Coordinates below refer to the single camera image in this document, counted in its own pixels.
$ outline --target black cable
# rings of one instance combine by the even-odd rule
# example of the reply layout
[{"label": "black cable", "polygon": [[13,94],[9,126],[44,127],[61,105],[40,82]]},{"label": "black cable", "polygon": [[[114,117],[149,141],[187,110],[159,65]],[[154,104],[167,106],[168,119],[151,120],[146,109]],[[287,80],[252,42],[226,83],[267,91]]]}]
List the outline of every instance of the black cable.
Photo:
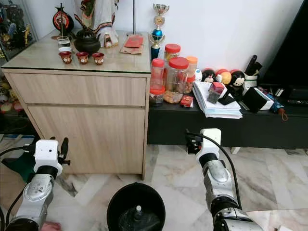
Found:
[{"label": "black cable", "polygon": [[11,151],[14,151],[14,150],[27,149],[27,147],[28,146],[7,149],[7,150],[3,151],[2,153],[0,153],[0,157],[3,156],[4,154],[8,153],[8,152],[11,152]]},{"label": "black cable", "polygon": [[231,165],[231,169],[232,169],[232,173],[233,173],[233,177],[234,177],[234,185],[235,185],[237,203],[238,203],[240,209],[242,210],[242,203],[241,203],[239,186],[238,186],[238,183],[237,183],[235,168],[234,168],[233,162],[232,162],[230,156],[228,155],[228,153],[226,152],[226,150],[224,150],[224,148],[221,147],[215,140],[213,140],[213,139],[211,139],[211,138],[209,138],[207,136],[204,136],[204,135],[199,134],[199,133],[193,133],[193,132],[187,132],[186,134],[187,135],[199,136],[199,137],[202,137],[204,139],[207,139],[208,141],[211,141],[212,143],[214,143],[225,154],[226,158],[228,159],[228,161],[229,161],[229,163]]},{"label": "black cable", "polygon": [[0,231],[4,231],[4,229],[5,229],[5,222],[4,222],[4,214],[3,214],[3,211],[1,209],[1,206],[0,206],[0,222],[1,222]]},{"label": "black cable", "polygon": [[16,199],[13,201],[13,203],[11,204],[8,213],[6,214],[6,218],[5,218],[5,223],[6,225],[9,225],[10,223],[10,213],[11,210],[13,209],[14,205],[17,203],[17,201],[19,200],[19,198],[22,196],[22,194],[24,193],[24,189],[27,185],[24,186],[24,188],[21,190],[21,192],[18,194],[18,196],[16,197]]}]

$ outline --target small red cup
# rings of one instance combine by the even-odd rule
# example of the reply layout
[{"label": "small red cup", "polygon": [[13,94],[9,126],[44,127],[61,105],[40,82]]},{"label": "small red cup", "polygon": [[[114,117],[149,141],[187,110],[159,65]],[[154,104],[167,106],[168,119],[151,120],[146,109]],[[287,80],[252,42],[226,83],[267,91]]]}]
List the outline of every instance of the small red cup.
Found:
[{"label": "small red cup", "polygon": [[88,55],[89,53],[87,52],[78,52],[77,54],[78,60],[81,64],[86,64],[88,62]]},{"label": "small red cup", "polygon": [[70,51],[62,51],[59,55],[65,64],[70,64],[72,62],[72,53]]},{"label": "small red cup", "polygon": [[103,53],[97,52],[97,53],[92,54],[92,56],[94,58],[96,65],[102,65],[103,64],[103,62],[104,62],[104,54]]}]

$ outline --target television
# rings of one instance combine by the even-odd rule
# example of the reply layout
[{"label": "television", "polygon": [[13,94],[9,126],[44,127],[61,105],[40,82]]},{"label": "television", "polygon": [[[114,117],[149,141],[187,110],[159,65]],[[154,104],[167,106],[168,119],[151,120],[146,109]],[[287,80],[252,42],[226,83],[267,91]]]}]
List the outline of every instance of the television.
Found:
[{"label": "television", "polygon": [[308,89],[308,0],[304,0],[261,85]]}]

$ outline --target red packet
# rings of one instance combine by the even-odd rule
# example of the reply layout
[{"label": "red packet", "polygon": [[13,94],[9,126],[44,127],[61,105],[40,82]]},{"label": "red packet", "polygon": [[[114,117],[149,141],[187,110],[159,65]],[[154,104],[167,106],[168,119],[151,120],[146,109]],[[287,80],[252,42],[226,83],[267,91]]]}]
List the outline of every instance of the red packet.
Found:
[{"label": "red packet", "polygon": [[143,43],[143,36],[141,35],[131,35],[127,42],[125,43],[125,47],[134,47],[139,48]]},{"label": "red packet", "polygon": [[184,107],[191,107],[191,104],[193,102],[193,96],[184,95],[181,100],[181,105]]}]

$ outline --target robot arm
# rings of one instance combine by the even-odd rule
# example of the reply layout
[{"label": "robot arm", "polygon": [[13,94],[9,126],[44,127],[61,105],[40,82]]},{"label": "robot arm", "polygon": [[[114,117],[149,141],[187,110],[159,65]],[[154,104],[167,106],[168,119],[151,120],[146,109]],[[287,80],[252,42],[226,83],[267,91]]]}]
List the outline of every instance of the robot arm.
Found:
[{"label": "robot arm", "polygon": [[62,172],[62,164],[68,151],[68,138],[58,152],[58,141],[39,140],[35,147],[34,171],[32,181],[23,192],[23,202],[6,231],[39,231],[46,219],[47,208],[53,199],[53,183]]},{"label": "robot arm", "polygon": [[[221,132],[217,128],[203,129],[201,134],[220,144]],[[232,178],[219,158],[219,147],[213,142],[186,134],[188,154],[195,154],[201,164],[206,202],[213,217],[214,231],[263,231],[243,212],[235,200]]]}]

